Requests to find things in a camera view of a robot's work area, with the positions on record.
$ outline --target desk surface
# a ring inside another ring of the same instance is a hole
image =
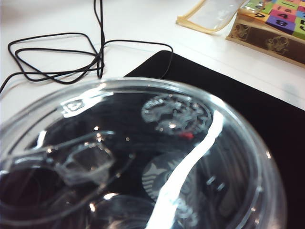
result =
[[[225,40],[233,21],[208,35],[175,24],[198,0],[104,0],[106,40],[133,39],[164,42],[174,52],[260,91],[305,110],[305,69]],[[19,71],[9,56],[10,41],[30,36],[77,31],[88,34],[99,48],[100,29],[93,14],[93,0],[1,0],[1,82]],[[44,39],[21,47],[90,50],[84,38]],[[122,77],[163,47],[142,44],[109,44],[105,49],[104,78]],[[91,57],[77,54],[23,53],[22,57],[44,71],[82,67]],[[96,79],[90,73],[83,80]],[[39,98],[67,87],[44,82],[29,83],[15,76],[1,95],[1,123]]]

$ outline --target clear plastic case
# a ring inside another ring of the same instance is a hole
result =
[[[223,29],[238,10],[243,13],[258,13],[270,0],[200,0],[176,23],[205,33]]]

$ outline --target black cable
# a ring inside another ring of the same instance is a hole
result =
[[[0,93],[3,91],[5,85],[8,83],[8,81],[16,75],[23,75],[27,80],[32,81],[32,82],[53,80],[53,81],[55,81],[57,83],[61,83],[61,84],[72,84],[72,83],[75,83],[75,82],[79,81],[80,79],[82,79],[86,75],[87,72],[96,71],[97,77],[99,79],[101,79],[102,74],[103,74],[103,69],[104,69],[104,47],[106,44],[111,43],[111,42],[134,42],[134,43],[163,45],[163,46],[169,47],[171,49],[171,55],[170,55],[168,67],[167,67],[165,73],[160,77],[160,79],[164,78],[164,76],[168,73],[168,71],[170,69],[172,59],[173,59],[173,48],[170,45],[165,44],[165,43],[159,43],[159,42],[145,42],[145,41],[135,41],[135,40],[122,40],[122,39],[105,41],[105,34],[104,34],[104,28],[103,28],[102,0],[100,0],[100,17],[98,15],[97,9],[96,9],[96,0],[93,0],[93,9],[94,9],[95,17],[96,17],[98,24],[100,26],[100,29],[101,29],[101,34],[100,34],[101,48],[98,52],[94,48],[94,45],[91,42],[90,38],[86,34],[81,33],[81,32],[63,32],[63,33],[47,34],[47,35],[23,38],[23,39],[19,39],[19,40],[10,42],[8,44],[8,50],[9,50],[10,55],[12,56],[12,58],[17,63],[18,67],[20,68],[20,72],[13,73],[4,80],[4,82],[1,84],[1,87],[0,87]],[[40,39],[40,38],[45,38],[45,37],[57,37],[57,36],[67,36],[67,35],[77,35],[77,36],[85,37],[87,39],[87,41],[89,42],[89,45],[92,48],[92,52],[81,51],[81,50],[70,50],[70,49],[38,48],[38,47],[18,49],[15,53],[13,53],[11,50],[13,45],[20,43],[20,42],[35,40],[35,39]],[[33,65],[31,65],[28,62],[26,62],[25,60],[23,60],[19,56],[19,53],[26,52],[26,51],[74,52],[74,53],[94,56],[94,59],[91,61],[90,64],[88,64],[82,68],[73,69],[73,70],[69,70],[69,71],[42,72],[39,69],[35,68]],[[30,67],[33,70],[33,72],[26,72],[23,69],[22,64]],[[77,76],[75,79],[70,80],[70,81],[63,81],[61,79],[58,79],[58,77],[64,77],[64,76],[70,77],[71,74],[75,74],[75,73],[81,73],[81,74],[79,76]],[[43,77],[42,78],[32,78],[32,77],[30,77],[30,75],[42,75]]]

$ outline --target black mouse pad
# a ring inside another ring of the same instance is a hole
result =
[[[126,76],[160,78],[169,56],[160,51]],[[218,96],[252,124],[279,167],[287,196],[287,228],[300,228],[305,206],[305,111],[177,54],[164,79]]]

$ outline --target number block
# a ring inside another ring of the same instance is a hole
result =
[[[285,13],[279,10],[272,10],[270,12],[270,15],[281,18],[281,19],[285,19],[286,21],[290,21],[290,22],[294,22],[296,16],[290,13]]]
[[[269,14],[272,10],[273,5],[274,4],[272,2],[267,3],[265,7],[261,10],[261,13]]]
[[[298,18],[305,19],[305,12],[297,11],[297,12],[296,12],[296,16],[297,16]]]
[[[297,8],[297,11],[305,12],[305,7],[304,6],[299,6]]]
[[[301,0],[286,0],[286,1],[299,5]]]
[[[296,18],[295,31],[292,35],[305,40],[305,20]]]
[[[281,6],[279,4],[274,4],[272,9],[273,10],[282,11],[284,13],[290,13],[290,14],[296,15],[296,10],[288,8],[288,7],[285,7],[285,6]]]
[[[266,24],[271,25],[272,27],[275,27],[288,34],[293,34],[295,30],[295,23],[280,19],[275,16],[269,16],[268,20],[266,21]]]
[[[254,15],[254,17],[255,17],[256,20],[259,20],[259,21],[265,23],[268,20],[269,15],[261,12],[261,13],[256,13]]]
[[[276,3],[281,5],[281,6],[285,6],[285,7],[288,7],[290,9],[293,9],[293,10],[297,10],[297,8],[298,8],[297,4],[294,4],[292,2],[285,1],[285,0],[278,0]]]

